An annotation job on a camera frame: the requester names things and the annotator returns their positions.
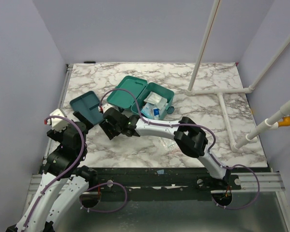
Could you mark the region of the clear zip bag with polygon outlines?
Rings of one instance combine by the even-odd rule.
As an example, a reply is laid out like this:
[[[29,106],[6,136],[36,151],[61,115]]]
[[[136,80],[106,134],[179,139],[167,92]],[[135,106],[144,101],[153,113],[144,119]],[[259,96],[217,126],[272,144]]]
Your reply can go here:
[[[174,140],[170,140],[170,139],[163,139],[163,146],[167,149],[167,150],[173,150],[177,147],[177,144]]]

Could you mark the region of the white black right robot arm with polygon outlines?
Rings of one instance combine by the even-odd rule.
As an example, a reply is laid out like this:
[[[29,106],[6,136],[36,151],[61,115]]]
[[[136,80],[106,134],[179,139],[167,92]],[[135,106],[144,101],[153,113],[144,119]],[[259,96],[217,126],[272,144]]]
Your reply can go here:
[[[113,139],[119,134],[127,137],[155,136],[176,142],[183,154],[198,159],[207,169],[217,189],[224,189],[230,184],[230,171],[218,157],[211,152],[212,146],[208,145],[205,127],[197,125],[188,117],[179,121],[161,121],[132,115],[125,116],[114,107],[100,108],[103,121],[100,127]]]

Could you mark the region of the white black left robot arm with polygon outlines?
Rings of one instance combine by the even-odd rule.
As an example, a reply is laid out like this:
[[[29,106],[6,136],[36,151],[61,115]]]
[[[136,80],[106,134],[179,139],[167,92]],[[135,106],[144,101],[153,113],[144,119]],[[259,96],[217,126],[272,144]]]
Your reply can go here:
[[[59,145],[46,159],[30,206],[8,232],[53,232],[80,195],[96,188],[97,171],[79,166],[86,157],[86,136],[93,124],[78,111],[73,115],[76,122],[56,109],[45,120],[52,127],[47,136]]]

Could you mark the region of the white blue bandage roll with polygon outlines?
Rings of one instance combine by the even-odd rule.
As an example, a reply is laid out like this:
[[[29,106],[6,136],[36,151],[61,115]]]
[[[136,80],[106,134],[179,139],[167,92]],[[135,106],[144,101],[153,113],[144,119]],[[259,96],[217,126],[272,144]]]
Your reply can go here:
[[[159,120],[159,118],[160,118],[160,111],[159,111],[158,108],[154,108],[154,109],[153,109],[153,118],[154,118],[155,120]]]

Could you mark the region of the teal divided tray insert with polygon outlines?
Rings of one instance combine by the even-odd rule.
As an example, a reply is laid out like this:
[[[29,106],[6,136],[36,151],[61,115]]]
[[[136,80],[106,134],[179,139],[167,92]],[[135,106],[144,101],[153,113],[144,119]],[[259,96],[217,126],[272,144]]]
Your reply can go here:
[[[103,121],[103,114],[99,112],[100,100],[94,91],[88,91],[69,102],[74,112],[79,111],[94,126]]]

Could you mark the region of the teal medicine kit box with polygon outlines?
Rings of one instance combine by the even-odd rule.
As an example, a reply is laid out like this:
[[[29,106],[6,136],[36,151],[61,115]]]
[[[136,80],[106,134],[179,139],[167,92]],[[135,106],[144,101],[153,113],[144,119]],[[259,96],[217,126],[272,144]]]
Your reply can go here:
[[[151,92],[154,92],[161,97],[167,99],[167,105],[164,110],[160,112],[160,119],[164,119],[167,114],[174,112],[172,106],[174,92],[154,82],[147,82],[145,79],[125,76],[119,84],[115,87],[117,90],[113,91],[107,98],[107,102],[111,105],[117,106],[120,110],[127,110],[137,115],[138,110],[134,101],[137,99],[139,108],[145,105],[145,99]]]

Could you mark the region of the white gauze pad packet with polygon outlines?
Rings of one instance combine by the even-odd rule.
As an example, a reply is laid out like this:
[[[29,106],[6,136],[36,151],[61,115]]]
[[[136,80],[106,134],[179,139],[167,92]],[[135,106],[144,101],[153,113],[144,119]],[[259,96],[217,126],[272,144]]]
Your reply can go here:
[[[153,104],[158,109],[162,109],[164,105],[167,104],[167,99],[151,91],[149,95],[144,99],[144,102]]]

